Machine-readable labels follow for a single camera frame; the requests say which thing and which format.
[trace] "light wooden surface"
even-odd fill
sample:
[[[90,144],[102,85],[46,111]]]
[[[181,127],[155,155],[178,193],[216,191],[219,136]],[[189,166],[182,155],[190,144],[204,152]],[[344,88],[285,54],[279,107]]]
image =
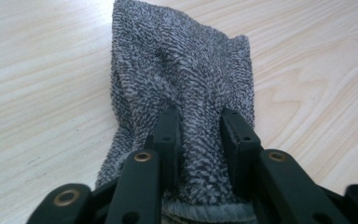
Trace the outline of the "light wooden surface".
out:
[[[256,132],[315,182],[358,183],[358,1],[149,1],[248,35]],[[117,123],[110,1],[0,0],[0,223],[93,187]]]

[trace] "knit fabric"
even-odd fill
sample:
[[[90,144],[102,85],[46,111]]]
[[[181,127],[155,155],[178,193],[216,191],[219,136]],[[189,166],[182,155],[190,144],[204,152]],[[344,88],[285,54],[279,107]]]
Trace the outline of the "knit fabric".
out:
[[[120,176],[142,149],[158,115],[180,113],[184,164],[179,185],[162,198],[171,223],[256,223],[253,207],[231,191],[219,120],[224,107],[254,126],[248,38],[228,38],[186,14],[132,0],[113,12],[112,105],[119,124],[96,187]]]

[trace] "hole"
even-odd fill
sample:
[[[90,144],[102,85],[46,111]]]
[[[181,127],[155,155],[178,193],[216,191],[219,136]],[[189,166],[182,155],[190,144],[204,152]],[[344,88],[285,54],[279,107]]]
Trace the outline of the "hole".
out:
[[[121,218],[123,224],[135,224],[139,221],[139,214],[136,212],[128,212]]]
[[[268,156],[273,161],[284,161],[284,160],[286,160],[286,157],[280,152],[270,152],[268,154]]]
[[[135,155],[134,159],[136,161],[149,161],[150,159],[152,159],[152,154],[147,152],[140,152]]]
[[[60,201],[71,201],[75,197],[73,192],[66,192],[60,196]]]
[[[79,196],[80,196],[80,192],[77,189],[67,189],[59,193],[54,198],[54,204],[59,207],[66,206],[71,203],[74,203]]]
[[[315,214],[313,214],[313,219],[315,219],[315,221],[317,221],[318,223],[322,223],[322,224],[332,224],[333,223],[331,218],[328,215],[326,215],[325,213],[315,213]]]

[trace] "wooden table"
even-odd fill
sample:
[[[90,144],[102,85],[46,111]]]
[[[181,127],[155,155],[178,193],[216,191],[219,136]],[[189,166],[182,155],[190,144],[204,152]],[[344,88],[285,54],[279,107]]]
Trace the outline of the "wooden table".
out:
[[[248,35],[256,132],[318,184],[358,183],[358,1],[150,1]],[[110,1],[0,0],[0,223],[93,187],[117,127]]]

